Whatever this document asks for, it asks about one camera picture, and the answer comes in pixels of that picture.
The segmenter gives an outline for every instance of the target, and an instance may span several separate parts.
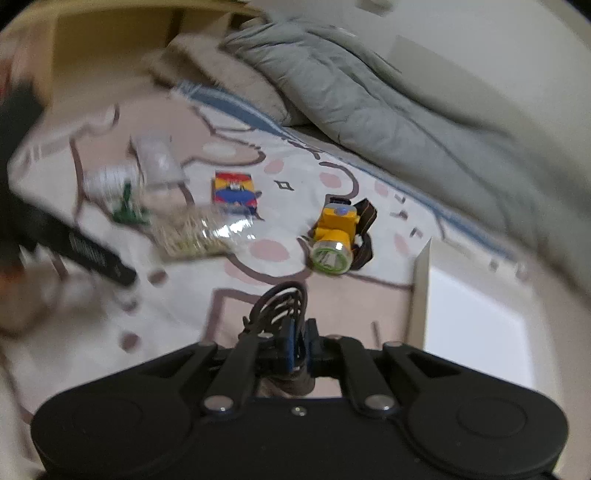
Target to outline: pink polka dot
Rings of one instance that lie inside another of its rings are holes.
[[[125,313],[135,313],[138,310],[138,307],[139,303],[135,299],[121,305],[121,309]]]
[[[287,249],[274,240],[257,240],[250,246],[249,250],[253,257],[268,262],[283,262],[290,257]]]
[[[394,246],[399,253],[406,255],[407,257],[410,255],[410,248],[408,247],[406,240],[398,233],[394,235]]]
[[[232,278],[236,278],[244,283],[248,283],[249,285],[266,285],[263,282],[259,282],[254,278],[249,277],[246,275],[242,270],[240,270],[236,265],[234,265],[229,260],[226,260],[225,265],[223,266],[224,272]]]
[[[374,190],[375,193],[377,193],[381,197],[386,198],[388,196],[388,188],[379,180],[375,181]]]
[[[322,172],[320,174],[320,181],[325,187],[330,189],[338,189],[342,185],[340,178],[333,173]]]
[[[130,352],[139,347],[140,338],[134,332],[123,332],[119,338],[119,346],[125,352]]]
[[[269,175],[275,175],[276,173],[279,173],[281,170],[283,170],[284,165],[285,163],[283,160],[272,160],[267,165],[265,165],[263,171]]]
[[[168,274],[162,269],[154,270],[151,274],[148,275],[148,281],[156,287],[159,287],[160,285],[164,284],[167,280]]]

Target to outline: white wall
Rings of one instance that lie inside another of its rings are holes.
[[[477,114],[511,131],[559,162],[570,161],[573,176],[584,173],[591,185],[591,50],[587,46],[591,25],[579,21],[577,33],[569,28],[554,14],[570,10],[563,0],[394,0],[394,8],[382,16],[357,8],[361,2],[367,5],[368,0],[255,0],[253,4],[343,26],[403,75],[405,67],[428,72],[433,57],[420,67],[427,57],[417,57],[413,51],[412,62],[401,66],[397,62],[408,55],[397,52],[397,41],[424,47],[466,73],[462,81],[479,80],[481,86],[470,82],[467,90],[485,92],[482,97],[488,99],[464,98],[455,74],[457,94],[450,93],[450,85],[438,83],[438,74],[443,73],[439,70],[413,78],[423,83],[419,85],[423,93],[443,95],[448,106],[455,104],[461,112]],[[448,73],[446,68],[443,77]],[[498,102],[506,105],[491,112]]]

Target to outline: blue stripe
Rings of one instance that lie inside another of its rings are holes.
[[[276,137],[300,142],[296,137],[277,125],[271,117],[260,112],[250,103],[231,93],[205,87],[203,85],[195,85],[194,83],[187,81],[179,83],[174,91],[190,98],[191,100],[205,103],[206,105],[217,108],[228,115],[232,115],[234,118],[237,118],[253,128],[268,132]]]
[[[250,103],[244,101],[243,99],[231,93],[224,92],[220,89],[205,87],[203,85],[195,85],[194,83],[187,81],[179,83],[173,91],[185,97],[188,97],[191,100],[196,100],[201,103],[205,103],[206,105],[217,108],[218,110],[221,110],[222,112],[227,113],[228,115],[232,115],[241,122],[244,122],[253,128],[262,130],[264,132],[270,133],[277,137],[281,137],[283,139],[293,140],[301,144],[301,141],[297,137],[283,130],[279,125],[275,123],[275,121],[271,117],[260,112]],[[340,161],[346,163],[347,165],[361,170],[362,172],[370,175],[372,178],[377,178],[371,172],[365,170],[363,167],[359,167],[358,165],[354,165],[350,162],[347,162],[345,159],[340,158],[337,155],[332,156],[337,157]],[[446,209],[442,207],[441,204],[439,204],[434,199],[428,197],[424,193],[414,191],[414,189],[406,185],[401,180],[385,180],[381,177],[379,178],[379,180],[390,185],[392,188],[399,190],[403,194],[408,195],[409,197],[416,200],[418,203],[421,203],[423,206],[430,209],[436,217],[444,219],[447,223],[449,223],[465,235],[469,236],[473,240],[479,242],[483,247],[487,248],[488,250],[498,255],[501,255],[509,260],[515,261],[515,255],[513,253],[496,244],[496,242],[493,239],[491,239],[490,236],[487,233],[485,233],[480,227],[478,227],[472,222],[467,221],[466,219],[463,219],[459,215],[455,215],[453,213],[446,211]]]

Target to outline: gray comforter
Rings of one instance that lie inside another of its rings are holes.
[[[281,20],[224,45],[334,142],[521,240],[591,292],[591,196],[558,163],[412,101],[395,69],[340,29]]]

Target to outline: pillow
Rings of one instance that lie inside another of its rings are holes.
[[[214,85],[238,95],[284,127],[310,121],[257,70],[218,49],[209,35],[178,35],[164,51],[144,58],[159,80],[174,85],[181,80]]]

